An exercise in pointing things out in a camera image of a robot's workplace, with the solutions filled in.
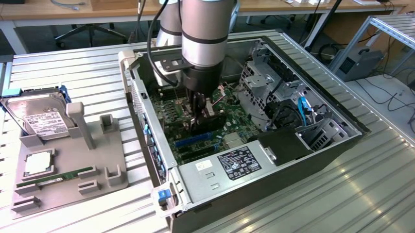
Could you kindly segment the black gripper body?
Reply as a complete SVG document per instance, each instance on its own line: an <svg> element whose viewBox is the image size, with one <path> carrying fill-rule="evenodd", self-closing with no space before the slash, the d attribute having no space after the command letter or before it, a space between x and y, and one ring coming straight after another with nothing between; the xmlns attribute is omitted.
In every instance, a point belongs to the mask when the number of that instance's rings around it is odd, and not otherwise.
<svg viewBox="0 0 415 233"><path fill-rule="evenodd" d="M189 90L213 95L222 79L223 62L211 67L194 66L183 70L183 84Z"/></svg>

